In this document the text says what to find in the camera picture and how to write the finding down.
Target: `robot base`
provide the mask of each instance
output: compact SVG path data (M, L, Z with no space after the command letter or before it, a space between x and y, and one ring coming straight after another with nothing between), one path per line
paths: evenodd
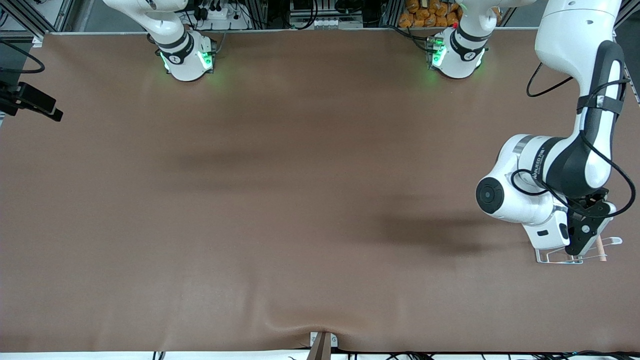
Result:
M189 31L193 37L193 50L181 64L174 64L162 56L167 73L180 81L194 81L206 72L213 72L216 59L216 44L197 31Z
M484 55L484 49L477 56L474 53L474 59L471 61L464 61L460 58L451 45L451 33L454 28L446 28L444 31L434 35L435 38L442 38L444 50L440 55L440 58L436 60L431 58L431 68L438 69L442 74L453 79L463 79L471 75L473 71L480 66L482 56Z

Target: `table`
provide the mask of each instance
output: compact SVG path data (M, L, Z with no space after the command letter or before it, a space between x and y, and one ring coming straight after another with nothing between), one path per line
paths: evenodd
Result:
M452 80L392 31L231 34L179 83L142 35L47 36L24 80L63 121L0 131L0 350L637 350L640 206L571 266L475 202L510 136L572 130L574 82L525 96L534 37ZM639 115L614 144L636 181Z

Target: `green led light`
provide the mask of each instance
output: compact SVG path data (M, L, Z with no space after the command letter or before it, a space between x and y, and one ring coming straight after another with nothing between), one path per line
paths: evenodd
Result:
M444 56L447 54L447 47L446 46L442 46L434 55L433 55L433 61L432 64L434 66L441 66L442 65L442 59L444 59Z
M162 58L162 61L163 61L163 63L164 63L164 68L165 68L167 71L169 71L169 64L167 64L167 62L166 62L166 58L164 57L164 54L163 54L163 53L160 53L160 57Z
M199 51L198 57L200 58L200 62L202 62L202 66L204 66L205 69L208 69L211 67L211 55L207 53L203 54Z

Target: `black band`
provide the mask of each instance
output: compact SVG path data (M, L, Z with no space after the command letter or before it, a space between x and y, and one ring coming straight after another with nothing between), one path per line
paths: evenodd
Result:
M545 141L545 143L543 143L542 146L538 149L538 153L534 158L533 166L531 168L531 177L533 178L533 181L541 188L545 188L544 186L542 186L542 173L545 167L545 160L547 160L547 156L549 155L549 150L551 150L551 148L562 139L563 138L555 137Z
M185 39L187 39L187 34L188 34L187 31L183 32L182 36L178 40L170 44L160 44L159 42L156 41L156 45L158 45L159 47L164 47L165 49L173 49L174 47L177 47L178 45L182 44L185 41Z
M178 50L175 53L163 51L162 55L164 55L164 58L167 59L170 63L180 65L181 63L184 63L184 59L187 57L187 55L191 54L193 50L193 42L193 37L191 36L191 34L189 34L189 42L187 43L187 46L182 48L182 50Z
M469 40L469 41L473 41L473 42L482 42L485 41L487 39L489 39L491 37L491 34L489 35L485 35L483 37L475 37L474 35L471 35L469 33L466 33L464 30L462 30L461 27L458 26L458 28L454 31L454 33L458 33L460 34L461 37Z
M473 59L475 59L478 55L480 55L482 50L484 50L484 46L473 50L460 45L460 43L456 40L455 35L456 35L456 32L453 31L451 33L451 38L449 39L449 42L451 43L451 49L453 49L453 51L455 51L460 56L460 59L462 61L473 61Z
M613 99L612 97L604 96L604 98L602 98L602 104L598 104L598 98L600 96L602 96L602 95L580 96L578 98L578 107L577 107L578 108L578 112L577 113L578 114L582 113L582 109L583 108L603 109L603 110L606 110L606 111L611 111L612 113L616 113L618 115L620 115L622 113L622 106L624 105L624 102L622 102L620 100L617 100L617 99Z

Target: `wooden stick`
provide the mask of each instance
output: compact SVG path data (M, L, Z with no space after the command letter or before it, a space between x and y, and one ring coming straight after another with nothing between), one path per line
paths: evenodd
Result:
M598 238L596 239L596 248L598 249L600 261L607 261L607 255L604 253L604 246L602 245L602 238L600 235L598 235Z

